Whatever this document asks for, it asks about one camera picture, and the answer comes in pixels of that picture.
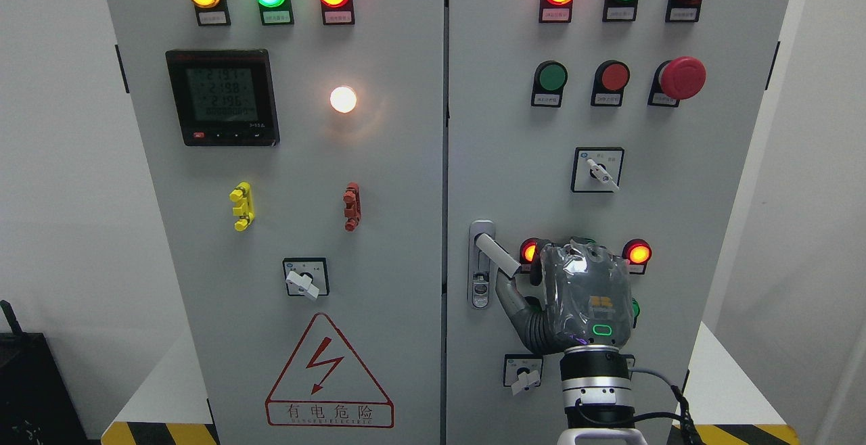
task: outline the yellow terminal block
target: yellow terminal block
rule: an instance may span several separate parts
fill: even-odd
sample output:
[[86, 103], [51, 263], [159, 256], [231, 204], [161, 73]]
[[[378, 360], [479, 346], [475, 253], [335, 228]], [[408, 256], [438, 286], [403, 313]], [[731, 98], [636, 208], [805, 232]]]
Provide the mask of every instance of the yellow terminal block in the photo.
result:
[[253, 208], [253, 189], [247, 182], [238, 183], [235, 189], [229, 193], [229, 200], [234, 202], [231, 214], [238, 217], [235, 221], [235, 230], [244, 232], [253, 220], [256, 220], [256, 210]]

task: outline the lightning bolt symbol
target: lightning bolt symbol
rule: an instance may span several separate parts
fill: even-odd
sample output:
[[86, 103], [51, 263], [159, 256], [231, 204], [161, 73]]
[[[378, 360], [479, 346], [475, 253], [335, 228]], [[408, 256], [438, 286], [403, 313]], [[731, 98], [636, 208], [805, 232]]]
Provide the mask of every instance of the lightning bolt symbol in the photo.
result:
[[319, 344], [319, 348], [316, 349], [315, 353], [313, 353], [313, 358], [310, 359], [310, 362], [306, 363], [307, 369], [312, 369], [313, 367], [319, 367], [319, 365], [328, 365], [328, 364], [331, 365], [331, 368], [328, 370], [328, 372], [325, 372], [325, 377], [322, 377], [322, 380], [319, 381], [319, 383], [313, 384], [313, 390], [312, 390], [312, 392], [310, 392], [310, 396], [315, 395], [317, 392], [320, 392], [322, 390], [322, 383], [324, 383], [325, 379], [327, 379], [327, 377], [330, 376], [332, 372], [334, 372], [334, 369], [337, 369], [337, 366], [340, 365], [340, 362], [343, 362], [343, 356], [339, 356], [338, 358], [323, 360], [321, 362], [316, 362], [316, 359], [318, 359], [319, 356], [322, 355], [322, 352], [325, 352], [325, 349], [327, 349], [327, 347], [330, 346], [330, 344], [331, 344], [331, 337], [322, 338], [322, 343]]

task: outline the yellow black hazard stripe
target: yellow black hazard stripe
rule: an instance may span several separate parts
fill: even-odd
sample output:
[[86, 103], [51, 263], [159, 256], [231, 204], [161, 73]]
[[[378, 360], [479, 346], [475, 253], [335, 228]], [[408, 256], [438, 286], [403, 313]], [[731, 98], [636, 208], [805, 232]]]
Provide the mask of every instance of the yellow black hazard stripe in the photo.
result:
[[211, 424], [115, 421], [102, 445], [219, 445], [216, 432]]
[[[706, 445], [800, 445], [788, 425], [697, 425]], [[671, 427], [668, 445], [682, 445], [680, 429]]]

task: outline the digital power meter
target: digital power meter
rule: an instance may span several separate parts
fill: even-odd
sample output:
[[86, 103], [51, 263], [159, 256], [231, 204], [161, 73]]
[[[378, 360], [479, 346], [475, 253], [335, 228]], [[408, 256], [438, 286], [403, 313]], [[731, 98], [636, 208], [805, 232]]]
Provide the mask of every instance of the digital power meter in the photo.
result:
[[183, 143], [279, 143], [268, 50], [165, 51]]

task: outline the warning triangle sign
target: warning triangle sign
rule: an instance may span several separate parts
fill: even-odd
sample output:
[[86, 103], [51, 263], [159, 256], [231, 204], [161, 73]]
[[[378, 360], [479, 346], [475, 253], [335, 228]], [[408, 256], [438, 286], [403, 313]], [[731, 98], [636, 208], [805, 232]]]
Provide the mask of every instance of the warning triangle sign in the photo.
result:
[[265, 408], [272, 426], [394, 426], [393, 402], [322, 312], [306, 326]]

